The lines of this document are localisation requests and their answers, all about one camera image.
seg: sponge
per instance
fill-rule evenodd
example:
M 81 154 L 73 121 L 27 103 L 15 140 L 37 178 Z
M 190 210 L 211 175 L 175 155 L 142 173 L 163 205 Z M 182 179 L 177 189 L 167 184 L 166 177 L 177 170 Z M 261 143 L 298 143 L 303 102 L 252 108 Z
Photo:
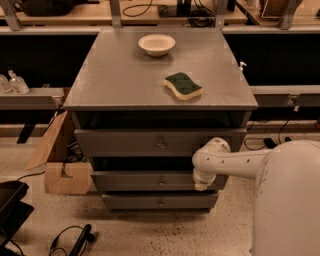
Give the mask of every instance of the sponge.
M 182 72 L 166 77 L 164 85 L 168 86 L 176 97 L 182 101 L 190 100 L 202 94 L 202 87 L 195 84 L 189 76 Z

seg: cabinet top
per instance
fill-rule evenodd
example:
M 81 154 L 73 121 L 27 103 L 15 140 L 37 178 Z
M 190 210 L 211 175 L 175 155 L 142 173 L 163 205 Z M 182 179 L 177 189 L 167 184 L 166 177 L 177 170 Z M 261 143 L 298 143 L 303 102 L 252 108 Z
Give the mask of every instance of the cabinet top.
M 151 57 L 141 37 L 165 34 L 175 47 Z M 164 79 L 183 72 L 203 88 L 180 101 Z M 97 36 L 66 99 L 65 109 L 252 110 L 256 100 L 220 30 L 184 27 L 105 28 Z

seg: speckled floor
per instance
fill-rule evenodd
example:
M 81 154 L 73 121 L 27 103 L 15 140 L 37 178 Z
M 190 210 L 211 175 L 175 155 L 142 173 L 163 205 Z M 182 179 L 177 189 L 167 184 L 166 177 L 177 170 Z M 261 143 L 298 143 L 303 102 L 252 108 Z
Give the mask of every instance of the speckled floor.
M 319 130 L 301 127 L 298 133 L 286 134 L 291 139 L 320 140 Z M 277 142 L 278 127 L 251 129 L 247 137 L 250 147 L 259 148 L 262 139 L 271 136 Z M 43 166 L 26 171 L 25 164 L 32 155 L 38 137 L 26 144 L 16 144 L 14 137 L 0 137 L 0 182 L 37 173 Z M 57 196 L 44 192 L 44 176 L 25 178 L 30 186 L 24 202 L 35 210 L 14 236 L 24 255 L 49 255 L 52 240 L 68 226 L 92 225 L 96 241 L 88 244 L 83 255 L 251 255 L 251 228 L 254 181 L 230 177 L 226 188 L 219 192 L 218 202 L 206 214 L 132 214 L 114 216 L 106 211 L 101 195 Z M 59 246 L 70 251 L 80 230 L 68 230 L 59 240 Z M 8 248 L 18 252 L 12 244 Z M 53 255 L 64 255 L 57 251 Z

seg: black cable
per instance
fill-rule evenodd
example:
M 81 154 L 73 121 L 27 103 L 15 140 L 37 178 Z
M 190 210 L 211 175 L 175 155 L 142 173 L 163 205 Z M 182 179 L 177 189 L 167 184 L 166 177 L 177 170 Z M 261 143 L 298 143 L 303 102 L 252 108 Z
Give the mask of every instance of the black cable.
M 21 250 L 20 246 L 17 243 L 15 243 L 12 239 L 10 239 L 9 241 L 19 249 L 21 256 L 24 256 L 23 251 Z
M 194 3 L 198 10 L 190 13 L 190 18 L 188 19 L 190 26 L 194 28 L 214 27 L 215 13 L 204 6 L 201 0 L 199 0 L 199 4 L 196 0 L 194 0 Z
M 122 14 L 127 16 L 127 17 L 138 17 L 138 16 L 141 16 L 142 14 L 145 14 L 150 9 L 151 6 L 159 6 L 159 5 L 153 5 L 152 2 L 153 2 L 153 0 L 150 0 L 149 4 L 136 4 L 136 5 L 128 6 L 128 7 L 124 8 L 122 10 Z M 139 14 L 132 15 L 132 14 L 127 14 L 126 13 L 126 11 L 129 10 L 129 9 L 136 8 L 136 7 L 141 7 L 141 6 L 147 6 L 147 8 L 143 12 L 141 12 Z
M 41 174 L 44 174 L 44 173 L 45 173 L 45 171 L 38 172 L 38 173 L 27 174 L 27 175 L 24 175 L 24 176 L 21 176 L 20 178 L 18 178 L 17 181 L 20 181 L 21 179 L 24 179 L 26 177 L 37 176 L 37 175 L 41 175 Z
M 58 242 L 59 237 L 60 237 L 64 232 L 66 232 L 67 230 L 69 230 L 69 229 L 71 229 L 71 228 L 79 228 L 79 229 L 83 230 L 83 228 L 80 227 L 80 226 L 70 226 L 70 227 L 67 227 L 67 228 L 65 228 L 64 230 L 62 230 L 62 231 L 56 236 L 56 238 L 53 240 L 53 242 L 52 242 L 52 244 L 51 244 L 51 246 L 50 246 L 50 252 L 49 252 L 49 255 L 48 255 L 48 256 L 51 256 L 52 253 L 53 253 L 56 249 L 63 250 L 64 253 L 65 253 L 65 255 L 67 255 L 65 249 L 63 249 L 62 247 L 57 247 L 57 248 L 54 248 L 54 247 L 55 247 L 56 243 Z M 82 250 L 80 256 L 83 254 L 86 246 L 87 246 L 87 243 L 85 243 L 84 249 Z
M 289 123 L 289 119 L 285 122 L 285 124 L 281 127 L 281 129 L 279 130 L 278 132 L 278 141 L 279 141 L 279 144 L 281 144 L 281 139 L 280 139 L 280 133 L 282 132 L 282 130 L 286 127 L 286 125 Z
M 51 253 L 49 254 L 49 256 L 51 256 L 53 253 L 55 253 L 56 251 L 61 250 L 63 251 L 64 255 L 68 256 L 67 252 L 65 249 L 63 249 L 62 247 L 57 247 L 54 250 L 51 251 Z
M 250 127 L 247 128 L 247 131 L 250 131 L 252 129 L 253 125 L 254 125 L 254 121 L 252 121 Z
M 252 138 L 252 137 L 248 137 L 243 141 L 243 145 L 250 151 L 256 151 L 256 150 L 260 150 L 263 149 L 266 145 L 263 145 L 260 148 L 250 148 L 247 144 L 247 140 L 263 140 L 264 138 Z

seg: white robot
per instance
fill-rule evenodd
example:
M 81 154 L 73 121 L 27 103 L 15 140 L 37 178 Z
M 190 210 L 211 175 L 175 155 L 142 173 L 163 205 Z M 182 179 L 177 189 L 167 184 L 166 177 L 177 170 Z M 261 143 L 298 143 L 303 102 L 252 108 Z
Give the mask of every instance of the white robot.
M 320 255 L 320 142 L 230 153 L 225 140 L 214 138 L 192 161 L 196 190 L 217 174 L 255 179 L 254 256 Z

